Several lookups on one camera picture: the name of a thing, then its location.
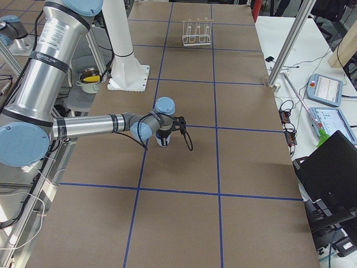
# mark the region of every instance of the yellow object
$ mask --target yellow object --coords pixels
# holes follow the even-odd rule
[[[99,82],[99,80],[100,80],[99,75],[89,76],[83,79],[83,81],[87,83]]]

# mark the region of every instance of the green object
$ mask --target green object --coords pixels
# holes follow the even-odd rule
[[[323,128],[319,129],[319,134],[320,134],[320,141],[317,147],[320,147],[330,137],[330,135],[327,134]]]

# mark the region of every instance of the white tube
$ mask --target white tube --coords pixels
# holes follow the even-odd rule
[[[144,91],[149,66],[140,65],[134,56],[123,0],[104,0],[102,11],[115,53],[108,89]]]

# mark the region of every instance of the chair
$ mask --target chair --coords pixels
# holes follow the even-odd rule
[[[316,16],[315,21],[318,17],[325,18],[331,22],[339,21],[345,13],[346,6],[351,6],[354,2],[354,0],[317,0],[311,10],[311,14]],[[326,40],[329,41],[333,34],[322,28],[322,24],[323,22],[316,23],[319,30],[328,36]]]

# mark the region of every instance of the tablet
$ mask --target tablet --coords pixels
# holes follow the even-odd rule
[[[322,124],[322,128],[328,135],[331,136],[339,130],[353,145],[357,145],[357,139],[340,109],[312,107],[309,110],[318,122]],[[319,137],[319,129],[315,124],[312,124],[312,126]]]
[[[313,74],[307,84],[310,99],[333,107],[340,106],[343,81],[321,74]]]

